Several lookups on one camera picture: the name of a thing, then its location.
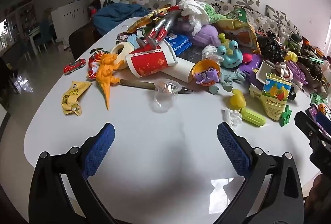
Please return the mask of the olive green pen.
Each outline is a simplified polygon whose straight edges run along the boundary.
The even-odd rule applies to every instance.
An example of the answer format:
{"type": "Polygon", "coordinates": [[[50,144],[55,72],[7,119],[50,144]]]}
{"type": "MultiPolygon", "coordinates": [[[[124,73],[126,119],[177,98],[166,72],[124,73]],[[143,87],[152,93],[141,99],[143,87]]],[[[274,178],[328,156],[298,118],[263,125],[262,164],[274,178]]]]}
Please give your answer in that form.
{"type": "MultiPolygon", "coordinates": [[[[151,82],[131,81],[131,80],[127,80],[127,79],[121,79],[119,84],[122,86],[127,86],[127,87],[155,90],[155,85],[154,85],[154,83],[151,83],[151,82]]],[[[190,93],[194,93],[194,90],[191,90],[186,87],[182,87],[182,89],[178,93],[179,94],[190,94],[190,93]]]]}

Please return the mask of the red white paper cup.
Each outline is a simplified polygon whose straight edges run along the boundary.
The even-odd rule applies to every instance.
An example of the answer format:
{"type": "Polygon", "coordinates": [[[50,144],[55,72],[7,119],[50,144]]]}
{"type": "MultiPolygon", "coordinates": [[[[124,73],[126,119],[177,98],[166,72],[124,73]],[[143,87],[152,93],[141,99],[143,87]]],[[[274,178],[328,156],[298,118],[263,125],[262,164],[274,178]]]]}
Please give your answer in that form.
{"type": "Polygon", "coordinates": [[[134,50],[126,56],[126,62],[133,75],[141,78],[176,65],[178,59],[171,45],[164,40],[157,47],[134,50]]]}

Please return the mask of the red toy car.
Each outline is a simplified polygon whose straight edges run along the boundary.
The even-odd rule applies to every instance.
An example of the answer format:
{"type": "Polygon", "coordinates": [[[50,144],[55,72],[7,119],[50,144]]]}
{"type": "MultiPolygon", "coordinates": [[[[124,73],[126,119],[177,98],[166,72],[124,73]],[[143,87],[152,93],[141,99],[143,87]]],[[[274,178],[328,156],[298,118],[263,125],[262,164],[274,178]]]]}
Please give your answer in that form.
{"type": "Polygon", "coordinates": [[[74,63],[68,64],[63,68],[64,75],[70,75],[73,71],[81,69],[86,65],[85,59],[78,59],[74,63]]]}

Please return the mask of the clear plastic cup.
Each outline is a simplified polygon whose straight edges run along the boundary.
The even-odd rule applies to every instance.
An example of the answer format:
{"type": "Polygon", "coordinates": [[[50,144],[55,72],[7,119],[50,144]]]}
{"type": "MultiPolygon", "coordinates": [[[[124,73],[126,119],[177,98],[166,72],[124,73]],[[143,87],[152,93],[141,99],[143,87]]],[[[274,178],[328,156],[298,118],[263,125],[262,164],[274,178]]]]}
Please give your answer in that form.
{"type": "Polygon", "coordinates": [[[164,113],[169,111],[182,89],[180,83],[170,79],[158,79],[154,82],[154,100],[151,104],[153,111],[164,113]]]}

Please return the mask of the floral sofa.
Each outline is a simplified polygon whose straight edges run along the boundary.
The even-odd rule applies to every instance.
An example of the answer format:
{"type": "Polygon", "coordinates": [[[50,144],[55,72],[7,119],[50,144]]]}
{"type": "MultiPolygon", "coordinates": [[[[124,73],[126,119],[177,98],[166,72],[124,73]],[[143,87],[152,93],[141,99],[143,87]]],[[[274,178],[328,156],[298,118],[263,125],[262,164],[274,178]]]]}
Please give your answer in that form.
{"type": "MultiPolygon", "coordinates": [[[[181,0],[120,0],[120,3],[139,4],[147,10],[155,10],[166,5],[176,5],[181,0]]],[[[250,23],[256,32],[266,33],[272,31],[282,42],[293,34],[300,34],[300,30],[287,18],[286,13],[265,6],[262,11],[260,0],[195,0],[211,5],[216,13],[229,19],[238,19],[250,23]]]]}

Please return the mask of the white cabinet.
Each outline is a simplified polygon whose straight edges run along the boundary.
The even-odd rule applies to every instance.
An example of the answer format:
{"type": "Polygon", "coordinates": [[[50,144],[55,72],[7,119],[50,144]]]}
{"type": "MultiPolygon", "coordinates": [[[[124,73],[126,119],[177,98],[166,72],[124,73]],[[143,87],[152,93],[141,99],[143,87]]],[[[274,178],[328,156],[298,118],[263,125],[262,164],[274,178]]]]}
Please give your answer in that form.
{"type": "Polygon", "coordinates": [[[79,0],[51,12],[57,39],[62,41],[64,49],[70,46],[68,39],[71,33],[88,24],[89,3],[89,0],[79,0]]]}

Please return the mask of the fruit print juice carton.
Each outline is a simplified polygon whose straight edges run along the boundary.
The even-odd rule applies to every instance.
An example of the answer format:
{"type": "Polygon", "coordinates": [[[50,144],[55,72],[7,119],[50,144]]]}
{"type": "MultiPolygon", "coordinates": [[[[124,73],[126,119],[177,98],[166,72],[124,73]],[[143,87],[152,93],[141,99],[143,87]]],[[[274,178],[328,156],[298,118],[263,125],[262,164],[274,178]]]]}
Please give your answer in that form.
{"type": "Polygon", "coordinates": [[[292,84],[270,73],[266,75],[265,84],[260,96],[266,114],[274,121],[278,121],[285,111],[292,84]]]}

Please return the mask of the yellow snack wrapper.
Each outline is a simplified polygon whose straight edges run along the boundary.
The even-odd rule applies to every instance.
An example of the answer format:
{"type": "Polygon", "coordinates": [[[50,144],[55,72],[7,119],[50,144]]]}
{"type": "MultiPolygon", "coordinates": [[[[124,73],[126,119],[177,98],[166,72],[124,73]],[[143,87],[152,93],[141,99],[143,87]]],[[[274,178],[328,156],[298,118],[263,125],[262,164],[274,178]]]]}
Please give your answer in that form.
{"type": "Polygon", "coordinates": [[[61,100],[62,111],[65,115],[75,114],[80,116],[82,114],[79,98],[91,85],[92,82],[72,81],[70,88],[63,94],[61,100]]]}

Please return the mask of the purple plush turtle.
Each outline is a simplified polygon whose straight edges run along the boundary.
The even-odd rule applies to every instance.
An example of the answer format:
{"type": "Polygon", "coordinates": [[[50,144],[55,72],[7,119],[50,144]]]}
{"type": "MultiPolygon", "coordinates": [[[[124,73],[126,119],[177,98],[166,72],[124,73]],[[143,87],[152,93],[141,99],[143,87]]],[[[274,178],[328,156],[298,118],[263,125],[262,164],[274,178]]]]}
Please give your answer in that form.
{"type": "Polygon", "coordinates": [[[193,35],[193,26],[191,26],[187,20],[182,21],[178,28],[195,46],[205,47],[212,45],[214,47],[219,47],[221,45],[221,41],[218,38],[218,31],[213,25],[203,25],[201,30],[199,30],[195,35],[193,35]]]}

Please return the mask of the orange capsule ball toy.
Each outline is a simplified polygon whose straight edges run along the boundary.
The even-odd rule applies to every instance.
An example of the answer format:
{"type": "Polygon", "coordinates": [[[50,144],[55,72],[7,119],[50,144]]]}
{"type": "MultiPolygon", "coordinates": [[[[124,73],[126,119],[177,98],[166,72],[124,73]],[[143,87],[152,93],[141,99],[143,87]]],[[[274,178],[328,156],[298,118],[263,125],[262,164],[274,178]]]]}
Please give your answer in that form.
{"type": "Polygon", "coordinates": [[[195,83],[204,87],[209,87],[219,82],[221,74],[220,66],[213,60],[200,60],[192,68],[192,77],[195,83]]]}

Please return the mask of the blue bean bag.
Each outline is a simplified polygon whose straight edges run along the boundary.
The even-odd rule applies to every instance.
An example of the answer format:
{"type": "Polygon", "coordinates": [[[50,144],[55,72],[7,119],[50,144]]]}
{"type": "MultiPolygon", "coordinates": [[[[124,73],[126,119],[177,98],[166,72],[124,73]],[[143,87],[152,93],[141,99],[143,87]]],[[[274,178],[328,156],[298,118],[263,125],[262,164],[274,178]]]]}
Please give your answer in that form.
{"type": "Polygon", "coordinates": [[[134,17],[144,17],[150,11],[139,4],[113,3],[101,8],[92,18],[94,27],[101,35],[117,27],[123,21],[134,17]]]}

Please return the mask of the light blue wing toy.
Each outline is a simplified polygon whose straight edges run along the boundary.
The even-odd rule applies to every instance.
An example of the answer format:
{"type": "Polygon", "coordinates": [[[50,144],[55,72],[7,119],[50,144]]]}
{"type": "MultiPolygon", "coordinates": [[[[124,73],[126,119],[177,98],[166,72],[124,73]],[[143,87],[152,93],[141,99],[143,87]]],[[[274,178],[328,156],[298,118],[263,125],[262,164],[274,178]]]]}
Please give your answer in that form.
{"type": "Polygon", "coordinates": [[[133,33],[132,35],[129,35],[127,38],[127,41],[132,44],[132,46],[134,47],[134,49],[138,49],[140,46],[136,40],[136,38],[138,37],[137,34],[133,33]]]}

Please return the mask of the silver red ultraman figure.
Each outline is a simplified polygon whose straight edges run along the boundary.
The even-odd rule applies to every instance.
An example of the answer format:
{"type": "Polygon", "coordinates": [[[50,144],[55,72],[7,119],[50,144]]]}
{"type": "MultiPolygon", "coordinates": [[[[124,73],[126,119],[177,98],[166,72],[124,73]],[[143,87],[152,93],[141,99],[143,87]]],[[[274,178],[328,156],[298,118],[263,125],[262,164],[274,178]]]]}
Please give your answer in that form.
{"type": "Polygon", "coordinates": [[[181,16],[182,10],[178,5],[171,6],[166,14],[159,14],[160,20],[151,29],[144,39],[136,37],[140,47],[147,45],[156,48],[158,44],[165,39],[171,28],[176,24],[177,19],[181,16]]]}

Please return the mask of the yellow rubber duck toy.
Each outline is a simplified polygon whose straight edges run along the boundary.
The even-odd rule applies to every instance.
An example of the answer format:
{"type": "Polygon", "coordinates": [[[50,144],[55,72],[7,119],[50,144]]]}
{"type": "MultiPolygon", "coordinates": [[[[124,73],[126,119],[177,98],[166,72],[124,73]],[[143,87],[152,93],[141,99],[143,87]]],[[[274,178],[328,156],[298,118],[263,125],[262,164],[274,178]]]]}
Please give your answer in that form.
{"type": "Polygon", "coordinates": [[[239,89],[232,90],[232,96],[230,98],[230,104],[236,110],[240,110],[246,107],[246,100],[243,93],[239,89]]]}

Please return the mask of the cream tape roll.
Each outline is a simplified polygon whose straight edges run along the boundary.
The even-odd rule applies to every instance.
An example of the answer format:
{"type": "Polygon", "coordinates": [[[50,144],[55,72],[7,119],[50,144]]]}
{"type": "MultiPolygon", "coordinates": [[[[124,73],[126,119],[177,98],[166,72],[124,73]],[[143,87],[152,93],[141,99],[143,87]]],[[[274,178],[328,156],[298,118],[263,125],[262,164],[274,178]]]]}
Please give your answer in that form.
{"type": "Polygon", "coordinates": [[[118,68],[119,70],[125,69],[128,67],[127,61],[126,61],[126,56],[129,55],[131,52],[134,50],[134,46],[130,42],[121,42],[114,46],[112,50],[110,50],[111,54],[116,54],[117,59],[114,62],[115,64],[123,61],[121,66],[118,68]]]}

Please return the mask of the white crumpled plastic bag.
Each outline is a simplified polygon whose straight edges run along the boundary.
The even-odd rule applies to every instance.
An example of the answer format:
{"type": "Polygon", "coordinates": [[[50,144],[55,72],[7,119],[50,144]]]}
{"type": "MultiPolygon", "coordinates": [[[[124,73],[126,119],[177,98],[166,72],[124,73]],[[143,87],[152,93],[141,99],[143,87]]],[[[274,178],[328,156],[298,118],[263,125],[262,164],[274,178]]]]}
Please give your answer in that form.
{"type": "Polygon", "coordinates": [[[206,12],[206,4],[195,0],[181,0],[178,7],[182,10],[181,15],[188,17],[190,26],[193,27],[192,36],[195,37],[204,25],[210,23],[209,15],[206,12]]]}

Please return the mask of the green plastic popsicle toy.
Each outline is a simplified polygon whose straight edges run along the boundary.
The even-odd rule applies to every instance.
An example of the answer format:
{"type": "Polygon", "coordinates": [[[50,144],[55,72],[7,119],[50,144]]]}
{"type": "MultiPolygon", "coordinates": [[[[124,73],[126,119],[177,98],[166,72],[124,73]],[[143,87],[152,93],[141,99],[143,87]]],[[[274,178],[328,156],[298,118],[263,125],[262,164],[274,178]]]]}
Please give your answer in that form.
{"type": "Polygon", "coordinates": [[[251,109],[248,109],[246,107],[243,107],[241,109],[240,114],[241,114],[243,120],[245,120],[257,127],[264,126],[266,123],[266,119],[264,116],[260,115],[257,112],[254,112],[251,109]]]}

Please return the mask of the pink plastic toy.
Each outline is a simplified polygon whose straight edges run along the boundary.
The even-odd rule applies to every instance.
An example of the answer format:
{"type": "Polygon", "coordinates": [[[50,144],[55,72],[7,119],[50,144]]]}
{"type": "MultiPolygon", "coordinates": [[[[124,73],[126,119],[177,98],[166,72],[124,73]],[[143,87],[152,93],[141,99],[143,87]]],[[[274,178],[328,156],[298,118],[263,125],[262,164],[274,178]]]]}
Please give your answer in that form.
{"type": "Polygon", "coordinates": [[[242,63],[248,64],[253,60],[253,54],[244,52],[242,54],[242,63]]]}

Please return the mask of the green plush toy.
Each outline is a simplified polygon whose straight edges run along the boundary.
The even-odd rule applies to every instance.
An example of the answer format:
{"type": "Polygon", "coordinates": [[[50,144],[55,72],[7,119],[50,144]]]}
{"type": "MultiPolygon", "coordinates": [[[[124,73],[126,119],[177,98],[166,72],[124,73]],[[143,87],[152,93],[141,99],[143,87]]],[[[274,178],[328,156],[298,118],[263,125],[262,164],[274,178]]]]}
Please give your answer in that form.
{"type": "Polygon", "coordinates": [[[208,3],[205,4],[204,10],[206,11],[209,17],[209,23],[214,24],[220,20],[227,19],[226,16],[218,14],[215,9],[208,3]]]}

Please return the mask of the orange dinosaur toy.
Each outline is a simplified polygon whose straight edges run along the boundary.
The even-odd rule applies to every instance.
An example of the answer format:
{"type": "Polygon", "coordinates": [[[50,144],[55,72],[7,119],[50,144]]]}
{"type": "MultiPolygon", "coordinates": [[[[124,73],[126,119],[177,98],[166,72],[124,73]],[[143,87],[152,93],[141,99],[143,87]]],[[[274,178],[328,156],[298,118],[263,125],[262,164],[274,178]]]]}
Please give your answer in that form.
{"type": "Polygon", "coordinates": [[[110,85],[120,82],[119,78],[113,76],[113,72],[117,71],[124,64],[124,60],[115,63],[116,60],[117,54],[102,55],[98,71],[96,72],[96,81],[104,94],[107,110],[109,110],[110,85]]]}

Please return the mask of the teal frog toy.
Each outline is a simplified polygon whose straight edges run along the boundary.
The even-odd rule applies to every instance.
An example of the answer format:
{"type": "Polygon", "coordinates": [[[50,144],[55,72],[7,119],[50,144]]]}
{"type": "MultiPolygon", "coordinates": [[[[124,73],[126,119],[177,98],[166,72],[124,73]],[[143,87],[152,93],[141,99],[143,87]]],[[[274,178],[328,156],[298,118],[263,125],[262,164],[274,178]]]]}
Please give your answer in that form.
{"type": "Polygon", "coordinates": [[[221,42],[217,54],[223,58],[222,66],[227,69],[238,67],[243,62],[243,54],[235,40],[229,40],[224,33],[218,35],[221,42]]]}

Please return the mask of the gold foil snack bag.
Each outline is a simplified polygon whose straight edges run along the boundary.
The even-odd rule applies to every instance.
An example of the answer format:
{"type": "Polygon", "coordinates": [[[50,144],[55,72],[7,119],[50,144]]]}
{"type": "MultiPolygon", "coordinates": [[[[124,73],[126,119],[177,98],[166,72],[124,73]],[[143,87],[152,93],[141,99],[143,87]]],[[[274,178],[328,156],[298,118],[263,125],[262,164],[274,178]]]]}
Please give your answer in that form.
{"type": "Polygon", "coordinates": [[[145,15],[144,17],[142,17],[139,20],[137,20],[136,22],[134,22],[128,28],[128,30],[126,32],[127,33],[133,33],[135,31],[137,31],[139,28],[150,24],[155,19],[164,17],[168,13],[170,7],[171,7],[170,5],[166,5],[163,8],[158,8],[158,9],[153,10],[149,14],[145,15]]]}

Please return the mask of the crumpled white tissue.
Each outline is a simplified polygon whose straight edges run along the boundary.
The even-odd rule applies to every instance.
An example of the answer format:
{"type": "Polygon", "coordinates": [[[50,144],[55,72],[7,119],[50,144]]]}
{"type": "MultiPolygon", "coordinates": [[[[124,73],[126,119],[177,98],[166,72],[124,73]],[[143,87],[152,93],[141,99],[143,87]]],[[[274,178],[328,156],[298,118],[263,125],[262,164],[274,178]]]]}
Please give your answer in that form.
{"type": "Polygon", "coordinates": [[[223,121],[226,122],[232,129],[236,129],[242,123],[242,115],[237,110],[225,108],[222,111],[223,121]]]}

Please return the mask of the blue tissue pack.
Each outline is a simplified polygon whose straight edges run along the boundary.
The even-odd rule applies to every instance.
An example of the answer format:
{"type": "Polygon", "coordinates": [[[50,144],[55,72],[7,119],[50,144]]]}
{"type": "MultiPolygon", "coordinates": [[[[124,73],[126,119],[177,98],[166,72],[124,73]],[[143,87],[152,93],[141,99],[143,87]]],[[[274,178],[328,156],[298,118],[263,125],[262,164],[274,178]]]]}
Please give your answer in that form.
{"type": "Polygon", "coordinates": [[[182,54],[192,46],[190,39],[183,34],[170,33],[165,40],[171,45],[176,56],[182,54]]]}

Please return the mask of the red strawberry snack packet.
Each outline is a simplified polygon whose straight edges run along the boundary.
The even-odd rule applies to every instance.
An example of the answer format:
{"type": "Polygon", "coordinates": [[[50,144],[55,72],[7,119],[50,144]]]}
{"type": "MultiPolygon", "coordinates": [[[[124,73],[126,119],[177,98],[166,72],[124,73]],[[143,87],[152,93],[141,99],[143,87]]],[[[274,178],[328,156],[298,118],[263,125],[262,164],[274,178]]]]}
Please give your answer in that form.
{"type": "Polygon", "coordinates": [[[93,81],[96,79],[96,73],[100,65],[100,58],[105,54],[109,54],[109,51],[103,50],[102,48],[95,48],[90,51],[88,73],[86,76],[88,80],[93,81]]]}

